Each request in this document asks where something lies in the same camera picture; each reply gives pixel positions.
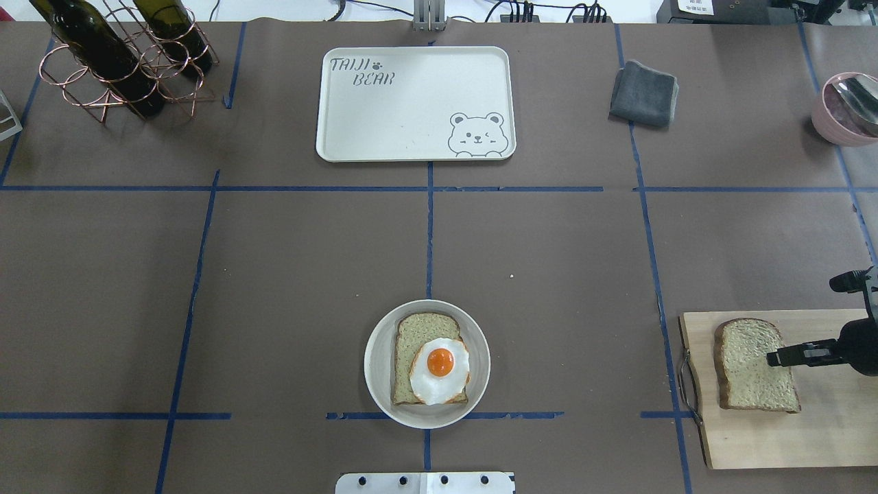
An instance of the fried egg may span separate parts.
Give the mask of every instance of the fried egg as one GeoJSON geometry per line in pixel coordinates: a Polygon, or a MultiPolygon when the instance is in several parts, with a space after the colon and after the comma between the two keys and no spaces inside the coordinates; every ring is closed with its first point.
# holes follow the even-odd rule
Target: fried egg
{"type": "Polygon", "coordinates": [[[447,403],[470,381],[470,354],[459,339],[428,341],[415,354],[408,376],[422,403],[447,403]]]}

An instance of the bread slice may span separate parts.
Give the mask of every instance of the bread slice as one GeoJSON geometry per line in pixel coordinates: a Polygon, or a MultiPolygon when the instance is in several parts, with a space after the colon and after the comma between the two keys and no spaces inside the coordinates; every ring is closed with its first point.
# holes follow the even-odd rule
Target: bread slice
{"type": "MultiPolygon", "coordinates": [[[[393,382],[393,404],[423,404],[412,391],[409,372],[417,352],[436,338],[460,338],[460,326],[454,318],[436,312],[421,312],[404,317],[397,325],[393,382]]],[[[446,403],[466,403],[466,389],[446,403]]]]}
{"type": "Polygon", "coordinates": [[[770,367],[766,353],[783,346],[768,321],[732,319],[720,324],[714,341],[719,406],[734,410],[802,410],[789,367],[770,367]]]}

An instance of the gray table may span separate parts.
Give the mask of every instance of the gray table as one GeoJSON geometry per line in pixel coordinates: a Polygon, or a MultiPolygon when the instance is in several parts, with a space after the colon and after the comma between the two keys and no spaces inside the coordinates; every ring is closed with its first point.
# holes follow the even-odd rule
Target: gray table
{"type": "Polygon", "coordinates": [[[871,262],[878,149],[808,120],[815,83],[878,73],[878,30],[205,30],[230,109],[100,127],[35,83],[47,27],[0,23],[26,120],[0,142],[0,491],[331,492],[424,469],[514,471],[519,492],[874,491],[875,468],[707,470],[668,373],[683,311],[861,307],[827,280],[871,262]],[[430,42],[509,53],[515,154],[320,160],[323,54],[430,42]],[[680,79],[669,130],[608,117],[629,58],[680,79]],[[425,296],[467,310],[493,360],[482,418],[429,434],[375,419],[362,369],[374,324],[425,296]]]}

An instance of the egg white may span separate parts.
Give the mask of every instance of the egg white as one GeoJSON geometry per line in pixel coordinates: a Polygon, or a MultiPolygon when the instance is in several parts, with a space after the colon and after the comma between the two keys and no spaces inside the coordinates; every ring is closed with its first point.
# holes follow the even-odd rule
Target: egg white
{"type": "Polygon", "coordinates": [[[470,380],[470,354],[459,339],[437,338],[425,343],[414,356],[409,373],[412,391],[422,403],[432,405],[447,403],[464,390],[470,380]],[[427,359],[437,348],[444,348],[454,357],[451,372],[442,377],[433,375],[427,367],[427,359]]]}

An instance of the round plate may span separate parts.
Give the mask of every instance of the round plate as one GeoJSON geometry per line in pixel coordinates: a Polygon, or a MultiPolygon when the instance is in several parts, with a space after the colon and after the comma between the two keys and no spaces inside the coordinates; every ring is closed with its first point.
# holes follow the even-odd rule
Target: round plate
{"type": "Polygon", "coordinates": [[[451,425],[470,413],[485,394],[491,375],[491,353],[479,325],[469,314],[445,301],[418,300],[404,303],[391,310],[375,326],[366,344],[363,358],[366,387],[378,407],[400,424],[418,429],[436,429],[451,425]],[[467,403],[436,405],[394,405],[393,354],[396,346],[397,324],[406,316],[419,312],[437,312],[452,317],[460,326],[460,337],[470,352],[470,382],[466,385],[467,403]]]}

